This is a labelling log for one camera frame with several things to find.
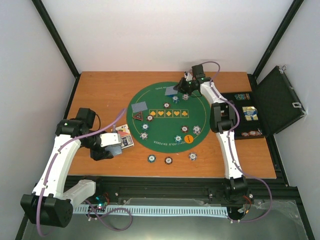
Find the dark red chips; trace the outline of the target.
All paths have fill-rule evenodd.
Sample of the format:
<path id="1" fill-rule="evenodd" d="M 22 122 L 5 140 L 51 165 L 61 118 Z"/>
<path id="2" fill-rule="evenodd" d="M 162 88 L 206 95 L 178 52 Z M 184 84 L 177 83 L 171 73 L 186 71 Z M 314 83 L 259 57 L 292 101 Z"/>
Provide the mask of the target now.
<path id="1" fill-rule="evenodd" d="M 186 125 L 183 125 L 183 126 L 181 127 L 181 131 L 182 131 L 183 133 L 187 133 L 187 132 L 189 131 L 189 127 L 186 126 Z"/>
<path id="2" fill-rule="evenodd" d="M 165 109 L 169 109 L 169 108 L 171 107 L 171 105 L 170 105 L 168 102 L 165 102 L 165 103 L 163 104 L 163 107 L 164 107 Z"/>
<path id="3" fill-rule="evenodd" d="M 152 122 L 152 121 L 154 120 L 154 117 L 153 117 L 151 114 L 149 114 L 149 115 L 146 117 L 146 120 L 147 120 L 148 122 Z"/>

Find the grey playing card deck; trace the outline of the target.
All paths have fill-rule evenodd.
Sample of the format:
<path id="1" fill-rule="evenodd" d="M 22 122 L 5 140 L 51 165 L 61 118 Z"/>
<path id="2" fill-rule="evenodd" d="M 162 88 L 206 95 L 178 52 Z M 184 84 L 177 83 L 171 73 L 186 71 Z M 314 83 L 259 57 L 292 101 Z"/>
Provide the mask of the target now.
<path id="1" fill-rule="evenodd" d="M 109 145 L 104 148 L 106 151 L 109 151 L 113 157 L 121 155 L 123 153 L 122 147 L 120 145 Z"/>

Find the blue patterned playing card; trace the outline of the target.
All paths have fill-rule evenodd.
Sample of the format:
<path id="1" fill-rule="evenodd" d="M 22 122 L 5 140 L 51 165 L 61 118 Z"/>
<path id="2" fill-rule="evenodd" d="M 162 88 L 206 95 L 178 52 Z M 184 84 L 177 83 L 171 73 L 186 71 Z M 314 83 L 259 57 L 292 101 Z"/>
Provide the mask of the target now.
<path id="1" fill-rule="evenodd" d="M 131 109 L 133 113 L 143 112 L 148 110 L 147 103 L 145 101 L 133 103 L 131 105 Z"/>

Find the black red triangular dealer button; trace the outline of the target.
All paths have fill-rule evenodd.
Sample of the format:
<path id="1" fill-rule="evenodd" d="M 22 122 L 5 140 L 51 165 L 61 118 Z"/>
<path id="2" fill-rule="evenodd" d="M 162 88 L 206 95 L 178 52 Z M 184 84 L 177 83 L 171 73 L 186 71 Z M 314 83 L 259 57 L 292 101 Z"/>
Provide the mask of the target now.
<path id="1" fill-rule="evenodd" d="M 142 111 L 137 112 L 135 115 L 132 116 L 132 118 L 138 121 L 143 121 L 144 120 L 143 112 Z"/>

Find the teal blue chips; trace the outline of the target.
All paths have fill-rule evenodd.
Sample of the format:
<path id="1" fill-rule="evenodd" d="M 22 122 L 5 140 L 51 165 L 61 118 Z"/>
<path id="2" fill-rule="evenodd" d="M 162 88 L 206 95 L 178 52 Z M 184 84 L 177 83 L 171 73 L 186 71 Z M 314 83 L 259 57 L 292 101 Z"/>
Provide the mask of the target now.
<path id="1" fill-rule="evenodd" d="M 176 136 L 174 137 L 174 141 L 175 141 L 176 143 L 181 143 L 181 142 L 182 142 L 182 136 L 181 136 L 181 135 L 176 135 Z"/>

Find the blue white poker chip stack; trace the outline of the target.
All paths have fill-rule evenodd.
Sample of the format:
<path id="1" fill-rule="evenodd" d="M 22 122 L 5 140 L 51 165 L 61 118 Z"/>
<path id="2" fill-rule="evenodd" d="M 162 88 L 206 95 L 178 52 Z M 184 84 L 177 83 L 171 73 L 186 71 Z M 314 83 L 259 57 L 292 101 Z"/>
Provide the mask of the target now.
<path id="1" fill-rule="evenodd" d="M 191 160 L 191 161 L 195 161 L 197 159 L 197 154 L 195 152 L 191 152 L 189 153 L 188 155 L 188 158 Z"/>

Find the dark red poker chip stack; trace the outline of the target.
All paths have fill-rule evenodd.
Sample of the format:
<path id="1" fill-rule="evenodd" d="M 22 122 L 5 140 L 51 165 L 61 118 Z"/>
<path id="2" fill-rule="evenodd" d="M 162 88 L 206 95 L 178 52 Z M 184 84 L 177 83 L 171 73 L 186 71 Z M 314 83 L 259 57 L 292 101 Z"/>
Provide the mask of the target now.
<path id="1" fill-rule="evenodd" d="M 173 159 L 168 156 L 168 157 L 166 157 L 166 158 L 164 159 L 164 162 L 165 162 L 165 164 L 170 165 L 170 164 L 173 163 Z"/>

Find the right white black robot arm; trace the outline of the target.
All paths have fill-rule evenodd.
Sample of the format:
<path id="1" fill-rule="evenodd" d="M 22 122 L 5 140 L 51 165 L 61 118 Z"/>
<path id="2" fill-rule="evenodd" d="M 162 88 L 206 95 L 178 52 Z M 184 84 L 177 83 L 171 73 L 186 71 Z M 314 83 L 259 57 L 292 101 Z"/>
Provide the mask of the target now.
<path id="1" fill-rule="evenodd" d="M 219 141 L 224 162 L 223 197 L 228 203 L 237 203 L 248 194 L 247 180 L 235 143 L 235 129 L 240 124 L 238 110 L 232 101 L 218 91 L 214 78 L 206 76 L 202 63 L 192 66 L 190 72 L 185 72 L 173 89 L 189 96 L 199 91 L 210 104 L 209 125 Z"/>

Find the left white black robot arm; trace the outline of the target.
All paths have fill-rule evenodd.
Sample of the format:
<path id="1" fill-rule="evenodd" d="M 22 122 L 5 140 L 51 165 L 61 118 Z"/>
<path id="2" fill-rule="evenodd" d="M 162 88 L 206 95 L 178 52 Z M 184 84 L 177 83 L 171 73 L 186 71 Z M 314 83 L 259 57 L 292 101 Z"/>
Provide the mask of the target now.
<path id="1" fill-rule="evenodd" d="M 66 227 L 71 221 L 74 208 L 87 198 L 99 201 L 104 188 L 94 180 L 80 180 L 65 191 L 65 182 L 77 151 L 83 147 L 90 150 L 95 160 L 113 158 L 109 147 L 122 144 L 121 135 L 105 128 L 93 131 L 96 113 L 80 108 L 75 118 L 63 119 L 56 127 L 54 145 L 45 170 L 31 194 L 24 194 L 20 205 L 28 220 L 37 225 Z"/>

